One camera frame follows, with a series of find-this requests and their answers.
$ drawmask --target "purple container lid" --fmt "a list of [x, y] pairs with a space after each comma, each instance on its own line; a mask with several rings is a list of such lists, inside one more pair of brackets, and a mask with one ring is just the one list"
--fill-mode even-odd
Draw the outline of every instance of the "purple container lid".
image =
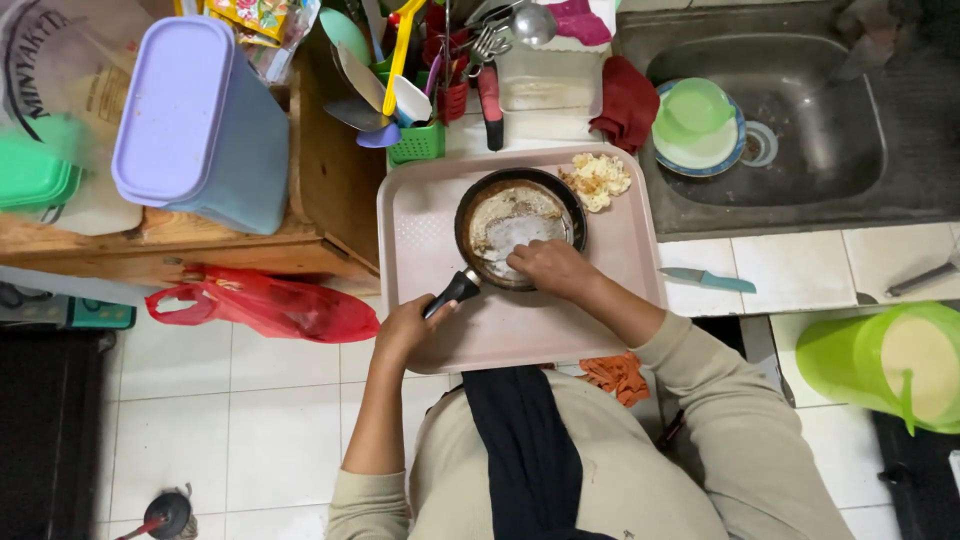
[[204, 188], [234, 47], [227, 23], [202, 15], [144, 35], [111, 164], [124, 198], [160, 207]]

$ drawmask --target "red plastic bag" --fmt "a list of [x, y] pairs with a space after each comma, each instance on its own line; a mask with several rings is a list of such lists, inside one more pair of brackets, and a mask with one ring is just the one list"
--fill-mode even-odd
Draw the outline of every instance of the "red plastic bag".
[[[348, 294], [306, 283], [284, 282], [255, 270], [211, 266], [190, 268], [205, 275], [148, 296], [147, 310], [168, 325], [196, 326], [216, 319], [242, 323], [266, 337], [291, 337], [317, 343], [349, 343], [374, 337], [376, 312]], [[178, 311], [157, 311], [160, 300], [174, 297], [197, 304]]]

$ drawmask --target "pink sponge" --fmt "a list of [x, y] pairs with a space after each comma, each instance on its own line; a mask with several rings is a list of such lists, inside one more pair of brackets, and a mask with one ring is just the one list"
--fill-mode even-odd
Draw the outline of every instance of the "pink sponge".
[[574, 37], [587, 47], [613, 39], [603, 19], [590, 10], [588, 0], [566, 0], [546, 7], [557, 19], [557, 36]]

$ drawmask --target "sink drain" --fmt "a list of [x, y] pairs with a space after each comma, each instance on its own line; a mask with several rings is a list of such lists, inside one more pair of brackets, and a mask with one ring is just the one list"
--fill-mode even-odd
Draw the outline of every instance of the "sink drain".
[[744, 124], [746, 128], [746, 144], [740, 162], [748, 167], [765, 167], [773, 162], [780, 146], [777, 136], [759, 122], [753, 120]]

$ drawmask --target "pink tray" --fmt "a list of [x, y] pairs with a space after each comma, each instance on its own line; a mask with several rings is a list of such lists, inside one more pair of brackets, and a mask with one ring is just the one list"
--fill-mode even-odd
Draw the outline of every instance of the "pink tray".
[[[606, 144], [507, 152], [472, 159], [425, 160], [401, 165], [377, 195], [380, 280], [387, 310], [425, 293], [439, 294], [466, 267], [453, 237], [460, 198], [487, 174], [536, 167], [557, 174], [574, 169], [576, 154], [617, 156], [634, 182], [603, 212], [588, 213], [585, 256], [635, 294], [663, 306], [660, 258], [646, 184], [634, 158]], [[610, 331], [577, 307], [535, 292], [509, 292], [484, 284], [444, 322], [407, 366], [417, 373], [578, 360], [623, 353]]]

